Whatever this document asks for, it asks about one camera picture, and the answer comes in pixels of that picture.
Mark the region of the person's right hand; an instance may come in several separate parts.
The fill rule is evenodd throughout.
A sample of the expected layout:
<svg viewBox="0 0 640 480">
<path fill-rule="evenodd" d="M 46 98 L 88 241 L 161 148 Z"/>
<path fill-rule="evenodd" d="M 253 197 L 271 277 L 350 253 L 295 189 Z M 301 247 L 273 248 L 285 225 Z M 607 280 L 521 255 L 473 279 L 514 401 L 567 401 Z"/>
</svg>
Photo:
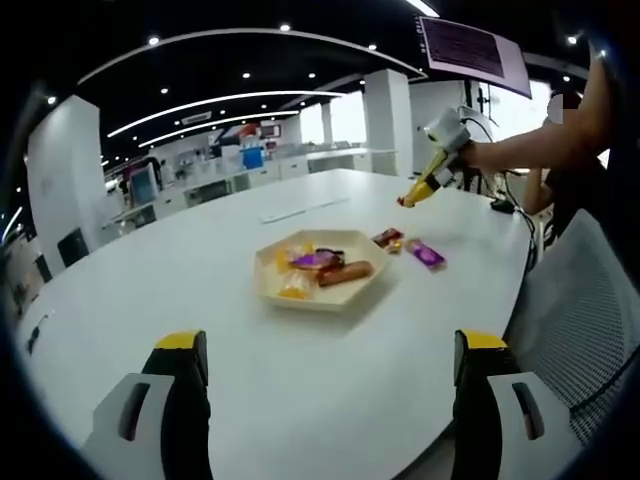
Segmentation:
<svg viewBox="0 0 640 480">
<path fill-rule="evenodd" d="M 495 170 L 492 153 L 491 143 L 469 141 L 460 148 L 458 157 L 470 168 L 490 172 Z"/>
</svg>

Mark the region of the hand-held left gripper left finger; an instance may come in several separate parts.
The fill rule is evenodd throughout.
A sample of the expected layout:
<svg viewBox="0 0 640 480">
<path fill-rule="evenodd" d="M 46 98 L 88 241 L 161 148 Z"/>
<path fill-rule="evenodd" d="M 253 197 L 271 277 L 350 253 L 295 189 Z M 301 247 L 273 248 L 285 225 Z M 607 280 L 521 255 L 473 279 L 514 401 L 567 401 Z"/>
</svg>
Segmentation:
<svg viewBox="0 0 640 480">
<path fill-rule="evenodd" d="M 84 458 L 103 479 L 209 479 L 208 380 L 206 333 L 165 336 L 94 410 Z"/>
</svg>

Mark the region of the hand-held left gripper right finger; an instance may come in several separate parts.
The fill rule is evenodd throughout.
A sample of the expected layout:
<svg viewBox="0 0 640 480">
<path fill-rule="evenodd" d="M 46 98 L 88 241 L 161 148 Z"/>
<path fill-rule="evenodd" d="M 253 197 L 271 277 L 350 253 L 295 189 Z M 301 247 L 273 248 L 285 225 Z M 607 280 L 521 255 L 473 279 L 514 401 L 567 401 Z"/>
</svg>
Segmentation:
<svg viewBox="0 0 640 480">
<path fill-rule="evenodd" d="M 554 479 L 580 452 L 569 409 L 500 337 L 455 332 L 454 479 Z"/>
</svg>

